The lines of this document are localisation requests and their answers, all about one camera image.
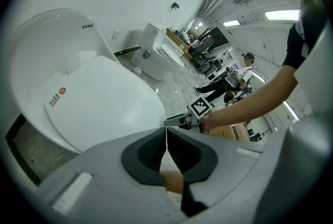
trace person's arm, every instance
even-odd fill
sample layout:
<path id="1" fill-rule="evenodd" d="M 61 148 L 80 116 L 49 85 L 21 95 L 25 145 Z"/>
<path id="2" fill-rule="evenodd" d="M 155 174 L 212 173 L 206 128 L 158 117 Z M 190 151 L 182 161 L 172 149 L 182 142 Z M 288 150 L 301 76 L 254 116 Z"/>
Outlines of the person's arm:
<path id="1" fill-rule="evenodd" d="M 281 105 L 297 86 L 295 68 L 282 66 L 277 75 L 259 90 L 234 105 L 204 116 L 200 123 L 204 130 L 241 123 L 265 115 Z"/>

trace black cap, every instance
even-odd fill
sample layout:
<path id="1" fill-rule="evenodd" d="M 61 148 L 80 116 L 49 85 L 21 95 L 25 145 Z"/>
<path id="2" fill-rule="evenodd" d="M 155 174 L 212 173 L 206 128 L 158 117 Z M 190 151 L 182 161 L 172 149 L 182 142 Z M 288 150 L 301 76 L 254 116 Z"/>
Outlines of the black cap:
<path id="1" fill-rule="evenodd" d="M 246 53 L 244 58 L 246 58 L 247 60 L 249 60 L 249 59 L 254 60 L 254 55 L 252 53 Z"/>

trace toilet tank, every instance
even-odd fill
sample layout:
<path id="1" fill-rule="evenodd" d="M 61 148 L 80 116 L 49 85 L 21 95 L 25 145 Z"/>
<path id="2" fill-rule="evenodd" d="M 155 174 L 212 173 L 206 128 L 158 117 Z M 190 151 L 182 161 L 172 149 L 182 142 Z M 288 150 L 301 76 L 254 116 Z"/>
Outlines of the toilet tank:
<path id="1" fill-rule="evenodd" d="M 166 33 L 167 30 L 163 25 L 150 22 L 146 25 L 138 44 L 142 49 L 160 46 L 162 45 Z"/>

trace black t-shirt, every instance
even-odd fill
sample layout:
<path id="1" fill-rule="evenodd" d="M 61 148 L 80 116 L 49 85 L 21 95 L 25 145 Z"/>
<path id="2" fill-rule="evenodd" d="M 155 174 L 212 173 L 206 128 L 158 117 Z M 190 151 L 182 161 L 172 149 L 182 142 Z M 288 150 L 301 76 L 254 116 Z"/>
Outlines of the black t-shirt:
<path id="1" fill-rule="evenodd" d="M 298 69 L 310 53 L 327 21 L 325 9 L 315 0 L 304 0 L 300 15 L 301 20 L 289 30 L 287 55 L 282 64 L 295 69 Z"/>

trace person's hand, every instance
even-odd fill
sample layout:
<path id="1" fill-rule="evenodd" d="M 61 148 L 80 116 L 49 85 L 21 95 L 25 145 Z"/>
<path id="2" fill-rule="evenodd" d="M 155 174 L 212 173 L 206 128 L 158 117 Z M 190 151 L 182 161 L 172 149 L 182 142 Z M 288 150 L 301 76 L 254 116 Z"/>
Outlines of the person's hand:
<path id="1" fill-rule="evenodd" d="M 203 116 L 200 120 L 200 124 L 203 126 L 204 131 L 209 131 L 215 128 L 213 124 L 213 113 L 208 113 L 207 115 Z"/>
<path id="2" fill-rule="evenodd" d="M 183 189 L 184 189 L 183 174 L 172 170 L 161 171 L 160 174 L 162 174 L 165 177 L 167 191 L 183 194 Z"/>

